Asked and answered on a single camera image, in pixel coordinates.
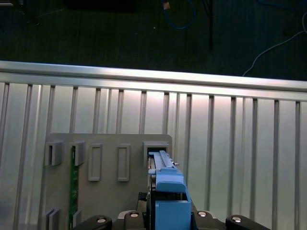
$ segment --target gray mounting plate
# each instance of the gray mounting plate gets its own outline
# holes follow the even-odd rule
[[[52,155],[55,151],[50,146],[55,146],[54,143],[60,154]],[[106,215],[116,220],[120,212],[135,210],[138,193],[148,191],[148,168],[144,165],[147,148],[166,148],[168,153],[172,152],[172,138],[169,135],[49,135],[46,139],[46,166],[40,212],[43,230],[49,230],[46,223],[50,220],[46,213],[53,209],[59,209],[57,229],[68,229],[72,143],[84,145],[76,153],[83,161],[79,165],[79,221],[94,215]]]

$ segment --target black pole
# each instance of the black pole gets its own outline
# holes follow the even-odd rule
[[[213,50],[213,0],[209,0],[209,47]]]

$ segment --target blue plastic part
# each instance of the blue plastic part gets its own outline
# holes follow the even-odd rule
[[[155,202],[156,230],[190,230],[191,198],[183,173],[173,164],[173,160],[165,151],[150,152],[154,157],[155,169],[148,171],[156,175],[156,191],[165,193],[186,194],[186,200],[169,200]]]
[[[165,151],[153,153],[155,163],[155,188],[158,192],[185,193],[186,185],[183,173],[174,166],[172,159]]]
[[[155,230],[190,230],[191,201],[156,201]]]

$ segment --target dark floor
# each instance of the dark floor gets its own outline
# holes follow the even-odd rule
[[[167,24],[160,0],[136,1],[134,13],[63,10],[40,17],[39,26],[27,24],[14,9],[0,8],[0,60],[241,76],[259,53],[301,31],[307,11],[289,12],[256,0],[213,0],[210,51],[209,20],[201,0],[192,0],[197,18],[187,30]],[[192,18],[187,0],[169,2],[174,23]],[[37,15],[63,7],[61,0],[27,3]],[[262,56],[248,76],[307,79],[307,35]]]

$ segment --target green circuit board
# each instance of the green circuit board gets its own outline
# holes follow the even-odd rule
[[[70,197],[69,197],[69,226],[72,229],[73,215],[78,211],[78,179],[79,167],[75,166],[76,147],[71,148],[71,182],[70,182]]]

